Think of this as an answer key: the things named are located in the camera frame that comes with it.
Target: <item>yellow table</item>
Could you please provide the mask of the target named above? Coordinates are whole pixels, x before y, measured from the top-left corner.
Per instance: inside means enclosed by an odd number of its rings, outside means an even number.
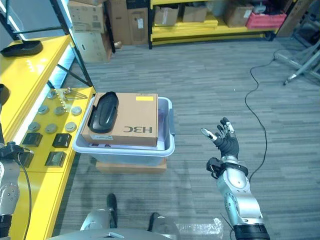
[[[43,50],[36,55],[3,57],[0,54],[0,83],[10,91],[0,119],[5,142],[13,140],[67,46],[72,43],[69,35],[38,40],[41,40]]]
[[[61,116],[56,116],[54,114],[54,109],[61,106],[60,100],[58,97],[55,99],[46,98],[42,105],[48,106],[49,112],[44,115],[37,114],[33,120],[40,124],[41,127],[37,132],[41,133],[43,137],[38,147],[29,147],[29,149],[34,151],[34,157],[30,166],[26,169],[30,179],[32,195],[32,212],[26,237],[27,240],[47,239],[51,237],[54,230],[60,203],[75,157],[75,151],[72,150],[72,143],[77,131],[69,132],[72,139],[68,148],[54,148],[52,143],[56,133],[67,133],[65,130],[66,123],[74,122],[78,129],[84,116],[85,109],[94,93],[93,87],[74,88],[74,90],[88,97],[87,99],[68,101],[67,108],[69,109],[75,106],[81,107],[82,113],[80,115],[73,116],[70,112],[65,112]],[[45,133],[45,127],[49,123],[55,123],[57,125],[56,133]],[[49,152],[60,151],[66,153],[62,167],[45,166]],[[22,169],[18,179],[18,186],[20,189],[20,197],[12,216],[12,225],[9,234],[12,240],[23,239],[28,220],[28,186]]]

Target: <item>robotic arm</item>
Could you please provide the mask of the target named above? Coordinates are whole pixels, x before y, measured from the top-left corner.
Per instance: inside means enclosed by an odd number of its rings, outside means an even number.
[[[250,191],[248,168],[238,160],[239,143],[229,120],[224,117],[218,125],[220,133],[202,128],[221,152],[220,160],[212,157],[206,164],[224,197],[224,206],[237,240],[269,240],[263,216],[256,198]]]

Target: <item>black cable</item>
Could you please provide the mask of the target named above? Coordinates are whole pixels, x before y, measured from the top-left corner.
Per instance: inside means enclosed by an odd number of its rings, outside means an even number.
[[[28,173],[27,173],[27,171],[25,169],[25,166],[20,161],[20,154],[21,153],[18,154],[18,163],[22,167],[22,170],[24,172],[26,183],[28,185],[28,191],[29,191],[29,216],[28,216],[28,222],[26,224],[26,229],[25,229],[24,237],[23,237],[23,240],[26,240],[27,233],[28,233],[28,230],[29,230],[30,220],[31,220],[32,199],[31,199],[31,187],[30,187],[30,181],[29,181]]]
[[[264,165],[265,161],[266,161],[266,155],[267,155],[267,150],[268,150],[268,140],[267,140],[267,131],[266,131],[266,128],[265,126],[262,124],[262,122],[260,121],[259,117],[257,116],[257,114],[249,107],[248,103],[247,103],[247,97],[255,92],[258,88],[259,88],[259,82],[257,81],[257,79],[255,78],[255,76],[253,75],[252,73],[252,70],[254,69],[258,69],[258,68],[264,68],[264,67],[267,67],[269,66],[274,60],[276,60],[276,53],[281,51],[281,50],[292,50],[292,51],[297,51],[297,49],[289,49],[289,48],[280,48],[276,51],[273,52],[273,58],[272,60],[267,63],[267,64],[262,64],[262,65],[258,65],[258,66],[253,66],[252,68],[250,68],[250,75],[251,77],[253,78],[253,80],[256,82],[256,87],[255,89],[249,91],[245,97],[244,97],[244,103],[246,105],[246,107],[251,111],[251,113],[256,117],[256,119],[258,120],[261,128],[263,129],[263,132],[264,132],[264,140],[265,140],[265,149],[264,149],[264,154],[263,154],[263,160],[261,162],[261,164],[253,171],[253,173],[251,173],[250,177],[249,177],[249,183],[251,183],[251,178],[253,177],[253,175]]]

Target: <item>yellow shelf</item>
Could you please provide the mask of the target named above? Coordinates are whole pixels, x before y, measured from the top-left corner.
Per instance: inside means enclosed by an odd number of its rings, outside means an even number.
[[[38,95],[71,43],[69,35],[37,38],[43,50],[36,55],[4,57],[0,54],[0,82],[10,91],[2,107],[1,125],[6,142],[12,141]]]
[[[156,42],[157,39],[163,40],[165,38],[187,38],[195,36],[213,37],[214,35],[227,36],[230,34],[257,33],[277,30],[275,28],[248,29],[245,26],[228,27],[221,18],[217,17],[216,20],[218,21],[217,27],[208,27],[208,25],[206,24],[207,20],[203,25],[201,25],[201,23],[195,23],[190,24],[190,27],[186,25],[183,25],[183,27],[179,27],[180,25],[185,24],[182,22],[178,22],[175,26],[153,26],[151,39],[152,41]]]
[[[212,0],[197,0],[196,2],[207,2]],[[189,3],[190,0],[151,0],[150,5],[161,5],[161,4],[180,4],[180,3]]]
[[[38,147],[29,147],[29,149],[34,151],[34,157],[30,166],[26,169],[30,178],[32,193],[32,212],[27,240],[47,239],[51,237],[55,227],[60,203],[75,157],[72,144],[77,131],[69,133],[72,135],[72,139],[68,148],[54,148],[52,143],[56,134],[47,134],[44,132],[44,129],[46,125],[52,122],[58,127],[56,133],[66,133],[64,127],[68,122],[74,122],[77,127],[79,126],[89,101],[93,96],[94,89],[93,87],[87,87],[74,88],[74,90],[88,97],[87,99],[68,101],[66,104],[67,109],[75,106],[81,107],[82,113],[80,115],[73,116],[70,112],[65,112],[61,116],[56,116],[53,111],[56,107],[61,106],[59,98],[46,98],[42,105],[47,105],[49,112],[44,115],[37,114],[34,118],[34,121],[40,123],[41,128],[38,132],[41,133],[43,137]],[[66,153],[62,167],[45,166],[48,154],[51,151],[63,151]],[[28,186],[22,169],[18,179],[18,186],[20,189],[20,197],[12,216],[12,225],[9,234],[12,240],[23,239],[28,219]]]

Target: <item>cardboard box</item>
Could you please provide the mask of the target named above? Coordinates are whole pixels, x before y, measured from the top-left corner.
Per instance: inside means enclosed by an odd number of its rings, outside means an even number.
[[[148,9],[128,9],[131,42],[133,45],[148,43]]]
[[[131,45],[126,0],[109,0],[107,4],[114,42],[121,41],[123,45]]]
[[[103,163],[96,161],[95,167],[100,172],[109,174],[161,174],[167,169],[167,160],[164,158],[158,166]]]
[[[105,32],[105,18],[103,5],[98,6],[68,2],[68,9],[75,32]]]
[[[188,23],[188,22],[203,23],[206,19],[206,16],[207,16],[206,7],[185,6],[182,21],[185,23]]]
[[[154,23],[173,26],[177,22],[178,8],[155,6]]]
[[[99,4],[102,4],[106,0],[73,0],[74,2],[82,3],[82,4],[89,4],[97,6]]]
[[[112,49],[106,33],[75,32],[74,38],[85,63],[109,62]]]
[[[286,17],[284,23],[282,24],[280,30],[277,33],[277,37],[290,37],[297,26],[298,22],[308,10],[309,5],[313,0],[297,0],[293,9]]]
[[[244,27],[252,12],[252,6],[242,1],[230,1],[223,15],[223,20],[229,28]]]
[[[141,9],[148,7],[148,0],[126,0],[127,9]]]
[[[93,105],[105,93],[97,93]],[[158,140],[158,95],[117,93],[119,104],[113,128],[108,133],[95,133],[88,127],[89,117],[81,135],[88,143],[156,146]]]

